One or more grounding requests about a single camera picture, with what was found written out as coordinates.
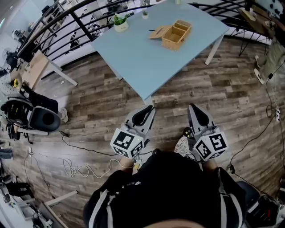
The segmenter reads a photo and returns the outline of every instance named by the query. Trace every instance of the person standing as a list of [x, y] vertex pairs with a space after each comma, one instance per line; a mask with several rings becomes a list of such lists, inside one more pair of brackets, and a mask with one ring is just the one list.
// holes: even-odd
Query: person standing
[[[283, 8], [285, 0], [280, 0]], [[271, 73], [274, 73], [280, 66], [280, 62], [285, 58], [285, 14], [280, 14], [280, 19], [272, 17], [272, 20], [277, 25], [275, 37], [272, 39], [269, 51], [266, 56], [255, 56], [257, 67], [254, 69], [254, 74], [259, 82], [263, 84]]]

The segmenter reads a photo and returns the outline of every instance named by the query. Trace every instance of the small potted plant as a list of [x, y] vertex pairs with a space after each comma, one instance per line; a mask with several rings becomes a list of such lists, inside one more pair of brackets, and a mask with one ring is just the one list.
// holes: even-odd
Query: small potted plant
[[129, 25], [126, 21], [128, 18], [128, 15], [125, 15], [123, 18], [121, 18], [117, 13], [114, 16], [114, 27], [115, 30], [120, 33], [128, 29]]
[[144, 10], [144, 11], [142, 12], [142, 18], [143, 18], [143, 19], [147, 19], [147, 18], [148, 18], [148, 12], [147, 12], [147, 11]]

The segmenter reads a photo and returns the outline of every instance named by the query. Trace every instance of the black metal railing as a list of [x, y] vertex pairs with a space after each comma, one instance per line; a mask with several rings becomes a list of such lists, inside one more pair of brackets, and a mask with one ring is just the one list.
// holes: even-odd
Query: black metal railing
[[[85, 45], [89, 42], [92, 42], [96, 38], [96, 37], [92, 36], [92, 34], [94, 32], [97, 32], [97, 31], [105, 29], [105, 28], [110, 28], [113, 26], [113, 23], [109, 22], [107, 20], [106, 23], [104, 22], [105, 24], [98, 25], [94, 29], [88, 29], [89, 25], [92, 25], [96, 22], [103, 22], [103, 20], [111, 18], [113, 15], [115, 15], [115, 13], [120, 14], [123, 12], [129, 12], [129, 11], [133, 11], [136, 9], [141, 9], [141, 8], [146, 8], [146, 7], [152, 6], [152, 5], [145, 5], [145, 6], [139, 6], [139, 7], [134, 7], [134, 8], [120, 9], [116, 12], [110, 12], [106, 15], [103, 15], [100, 18], [96, 18], [96, 19], [91, 20], [88, 23], [84, 24], [82, 22], [82, 20], [90, 14], [94, 14], [95, 12], [100, 11], [104, 8], [110, 8], [110, 7], [121, 5], [123, 3], [131, 2], [130, 0], [119, 0], [119, 1], [111, 2], [109, 4], [106, 4], [103, 7], [99, 7], [99, 8], [94, 9], [88, 13], [85, 13], [84, 15], [77, 16], [75, 13], [76, 10], [96, 1], [96, 0], [84, 0], [83, 2], [78, 3], [77, 5], [73, 6], [72, 8], [61, 12], [53, 20], [51, 20], [49, 23], [47, 23], [40, 31], [35, 33], [34, 31], [37, 29], [37, 26], [39, 26], [41, 21], [43, 22], [43, 18], [51, 12], [51, 9], [56, 4], [58, 4], [58, 1], [56, 1], [55, 4], [53, 6], [51, 6], [50, 9], [38, 21], [38, 23], [36, 24], [36, 26], [34, 27], [32, 32], [30, 33], [30, 35], [28, 36], [26, 41], [20, 47], [20, 50], [18, 52], [19, 57], [21, 57], [21, 55], [27, 51], [34, 53], [38, 49], [40, 49], [46, 56], [51, 57], [51, 55], [54, 55], [56, 52], [60, 51], [62, 48], [64, 48], [68, 44], [71, 44], [75, 40], [78, 41], [79, 39], [81, 39], [83, 37], [87, 37], [86, 41], [78, 43], [76, 46], [74, 46], [74, 47], [72, 47], [72, 48], [70, 48], [64, 52], [59, 53], [55, 57], [52, 57], [51, 60], [53, 61], [53, 60], [59, 58], [60, 56], [67, 54], [70, 51], [73, 51], [79, 47], [82, 47], [83, 45]], [[193, 5], [197, 8], [200, 8], [203, 11], [206, 11], [207, 13], [209, 13], [212, 16], [215, 16], [218, 18], [224, 18], [224, 19], [222, 19], [222, 21], [225, 24], [227, 24], [228, 26], [236, 27], [236, 28], [238, 27], [238, 28], [243, 29], [243, 30], [252, 31], [250, 26], [247, 23], [245, 23], [239, 17], [239, 12], [238, 12], [239, 8], [246, 7], [249, 3], [252, 4], [252, 2], [248, 2], [248, 1], [244, 1], [244, 0], [221, 0], [221, 1], [222, 2], [220, 2], [216, 5], [197, 4], [197, 3], [192, 3], [191, 5]], [[68, 16], [71, 16], [72, 20], [69, 23], [67, 23], [67, 24], [65, 24], [65, 25], [63, 25], [60, 28], [55, 30], [57, 23], [59, 21], [63, 20], [64, 18], [68, 17]], [[62, 31], [64, 28], [67, 28], [68, 26], [72, 25], [73, 23], [76, 23], [78, 25], [78, 27], [72, 29], [72, 31], [68, 31], [66, 34], [62, 35], [61, 37], [57, 37], [57, 35], [60, 31]], [[55, 48], [54, 50], [51, 49], [52, 46], [54, 46], [55, 44], [57, 44], [58, 42], [60, 42], [64, 38], [66, 38], [67, 36], [74, 34], [74, 32], [76, 32], [78, 30], [81, 30], [83, 32], [83, 34], [78, 35], [77, 37], [74, 37], [72, 40], [69, 40], [68, 42], [63, 43], [62, 45]], [[49, 33], [48, 33], [47, 37], [44, 38], [46, 31], [49, 31]]]

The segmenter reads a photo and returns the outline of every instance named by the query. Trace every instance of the floor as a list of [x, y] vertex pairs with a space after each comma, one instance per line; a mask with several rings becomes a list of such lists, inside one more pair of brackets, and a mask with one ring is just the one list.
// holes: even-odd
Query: floor
[[[183, 128], [188, 125], [187, 107], [189, 103], [195, 103], [206, 108], [225, 131], [230, 148], [217, 158], [217, 162], [229, 171], [228, 164], [233, 154], [247, 141], [257, 137], [270, 121], [265, 111], [270, 104], [265, 85], [261, 85], [253, 73], [254, 56], [263, 55], [265, 46], [250, 44], [238, 57], [240, 44], [240, 40], [224, 38], [210, 65], [204, 64], [210, 51], [207, 49], [153, 95], [157, 114], [149, 132], [151, 142], [145, 151], [152, 148], [174, 150]], [[113, 154], [109, 146], [112, 135], [128, 112], [143, 104], [141, 98], [124, 80], [119, 81], [115, 77], [98, 54], [70, 65], [65, 73], [78, 82], [77, 87], [67, 81], [61, 84], [62, 78], [53, 74], [40, 81], [36, 89], [36, 92], [66, 106], [69, 122], [62, 124], [60, 130], [69, 133], [70, 138], [64, 140], [72, 142], [72, 145]], [[283, 70], [280, 70], [272, 81], [281, 113], [285, 112], [284, 77]], [[270, 84], [268, 88], [273, 101]], [[7, 133], [1, 131], [0, 137], [8, 138]], [[280, 124], [273, 117], [267, 130], [233, 160], [238, 175], [272, 195], [276, 193], [283, 173], [281, 139]], [[80, 174], [71, 178], [66, 174], [61, 159], [70, 159], [73, 167], [89, 164], [97, 175], [102, 175], [109, 168], [110, 157], [67, 146], [59, 132], [49, 136], [31, 136], [31, 140], [39, 167], [34, 158], [28, 157], [26, 171], [36, 198], [42, 201], [51, 199], [40, 168], [54, 197], [78, 191], [78, 195], [54, 206], [53, 210], [62, 215], [69, 227], [83, 227], [84, 204], [118, 164], [114, 162], [111, 172], [101, 179], [91, 173], [87, 178]], [[4, 166], [22, 181], [27, 181], [24, 159], [29, 144], [24, 137], [10, 142], [14, 159], [4, 161]]]

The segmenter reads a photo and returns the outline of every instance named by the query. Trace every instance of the wicker basket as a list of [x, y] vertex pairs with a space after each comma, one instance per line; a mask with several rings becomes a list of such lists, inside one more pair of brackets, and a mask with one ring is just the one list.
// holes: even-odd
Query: wicker basket
[[162, 38], [162, 46], [172, 51], [177, 51], [191, 32], [191, 24], [178, 20], [173, 26], [159, 26], [150, 39]]

